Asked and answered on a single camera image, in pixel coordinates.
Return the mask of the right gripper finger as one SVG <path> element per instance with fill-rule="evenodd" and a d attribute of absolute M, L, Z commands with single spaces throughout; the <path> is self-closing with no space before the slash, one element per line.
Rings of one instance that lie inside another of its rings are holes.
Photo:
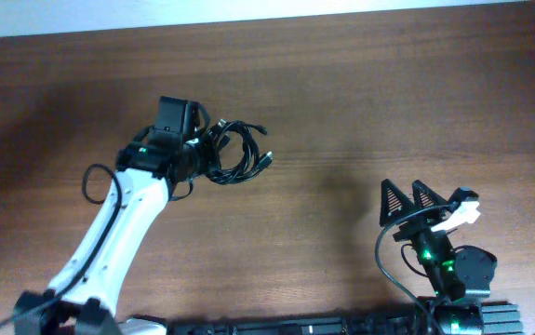
<path fill-rule="evenodd" d="M 434 192 L 431 188 L 429 188 L 420 180 L 416 180 L 412 183 L 412 194 L 414 197 L 415 205 L 418 208 L 443 206 L 448 203 L 445 198 Z"/>
<path fill-rule="evenodd" d="M 381 182 L 381 227 L 407 216 L 415 209 L 415 204 L 393 182 L 389 179 Z"/>

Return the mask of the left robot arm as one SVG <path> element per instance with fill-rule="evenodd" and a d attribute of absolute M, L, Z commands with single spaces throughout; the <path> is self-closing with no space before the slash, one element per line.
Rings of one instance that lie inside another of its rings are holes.
<path fill-rule="evenodd" d="M 153 125 L 118 152 L 108 194 L 77 250 L 45 292 L 25 291 L 13 319 L 17 334 L 166 334 L 149 316 L 115 318 L 121 287 L 155 218 L 175 185 L 201 167 L 196 147 L 209 126 L 196 101 L 163 97 Z"/>

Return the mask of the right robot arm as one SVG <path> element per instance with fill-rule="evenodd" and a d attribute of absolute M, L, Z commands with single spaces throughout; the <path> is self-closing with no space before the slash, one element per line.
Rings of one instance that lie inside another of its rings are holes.
<path fill-rule="evenodd" d="M 407 196 L 386 179 L 381 182 L 380 227 L 375 262 L 381 272 L 414 303 L 410 334 L 482 334 L 480 302 L 490 295 L 497 267 L 494 254 L 470 245 L 454 247 L 449 235 L 480 217 L 479 195 L 470 188 L 456 189 L 446 199 L 420 180 Z M 418 274 L 429 280 L 433 298 L 418 298 L 381 264 L 382 238 L 392 229 L 396 242 L 416 253 Z"/>

